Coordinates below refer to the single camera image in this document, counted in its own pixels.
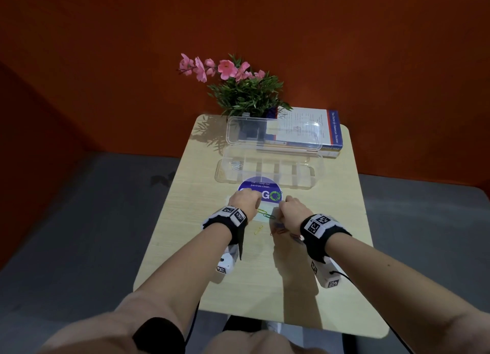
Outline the person's right hand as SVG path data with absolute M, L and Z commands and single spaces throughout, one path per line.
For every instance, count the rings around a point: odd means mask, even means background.
M 278 222 L 282 224 L 282 227 L 287 229 L 293 237 L 300 238 L 301 236 L 301 225 L 303 222 L 311 217 L 314 213 L 303 204 L 298 198 L 293 198 L 293 220 L 290 222 L 280 222 L 278 220 L 278 209 L 275 215 Z

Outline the person's left hand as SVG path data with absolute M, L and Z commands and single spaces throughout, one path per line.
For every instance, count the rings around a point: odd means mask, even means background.
M 230 196 L 228 205 L 236 207 L 246 215 L 248 222 L 252 221 L 257 213 L 254 213 L 252 208 L 252 198 L 251 198 L 250 188 L 245 188 L 243 190 L 236 191 L 232 196 Z

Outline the person's right forearm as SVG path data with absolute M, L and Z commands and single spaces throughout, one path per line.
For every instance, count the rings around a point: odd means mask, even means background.
M 490 314 L 350 235 L 325 252 L 415 354 L 490 354 Z

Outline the person's left forearm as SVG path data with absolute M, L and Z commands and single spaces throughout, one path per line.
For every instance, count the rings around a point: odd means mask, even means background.
M 231 240 L 226 225 L 211 224 L 128 294 L 113 312 L 65 326 L 41 346 L 39 353 L 143 354 L 132 337 L 154 317 L 169 320 L 178 333 L 184 333 Z

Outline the purple round sticker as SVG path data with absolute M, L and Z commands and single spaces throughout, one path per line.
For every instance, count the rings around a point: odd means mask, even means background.
M 283 200 L 283 191 L 279 184 L 267 177 L 254 176 L 245 179 L 238 187 L 239 191 L 244 189 L 259 192 L 261 194 L 261 202 L 279 204 Z

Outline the clear plastic organizer box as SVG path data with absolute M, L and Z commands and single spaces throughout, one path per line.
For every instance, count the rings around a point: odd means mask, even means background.
M 218 177 L 240 184 L 247 178 L 263 176 L 283 188 L 313 188 L 324 176 L 323 157 L 266 141 L 267 122 L 266 118 L 249 116 L 227 119 L 226 145 L 219 162 Z M 232 160 L 243 161 L 243 170 L 230 169 Z

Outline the white and blue book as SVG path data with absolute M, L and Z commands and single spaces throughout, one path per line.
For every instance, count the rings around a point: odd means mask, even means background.
M 327 158 L 337 158 L 344 146 L 336 110 L 276 107 L 267 111 L 265 117 L 268 119 L 265 140 L 274 145 Z

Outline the pink flower potted plant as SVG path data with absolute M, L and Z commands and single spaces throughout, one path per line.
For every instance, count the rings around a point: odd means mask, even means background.
M 263 70 L 254 71 L 248 61 L 234 54 L 214 61 L 181 53 L 177 72 L 206 84 L 207 94 L 227 117 L 248 113 L 252 117 L 274 118 L 282 110 L 293 110 L 281 99 L 284 83 L 277 76 Z

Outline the black shoe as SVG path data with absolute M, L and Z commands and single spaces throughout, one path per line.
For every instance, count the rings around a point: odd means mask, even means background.
M 255 333 L 263 330 L 263 327 L 264 325 L 262 320 L 230 315 L 228 316 L 228 319 L 224 325 L 223 332 L 240 331 L 240 332 L 247 332 L 247 333 Z

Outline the person's legs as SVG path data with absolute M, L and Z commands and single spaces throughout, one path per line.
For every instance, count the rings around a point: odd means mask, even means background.
M 303 348 L 285 336 L 262 330 L 258 332 L 223 331 L 214 337 L 203 354 L 328 354 L 320 348 Z

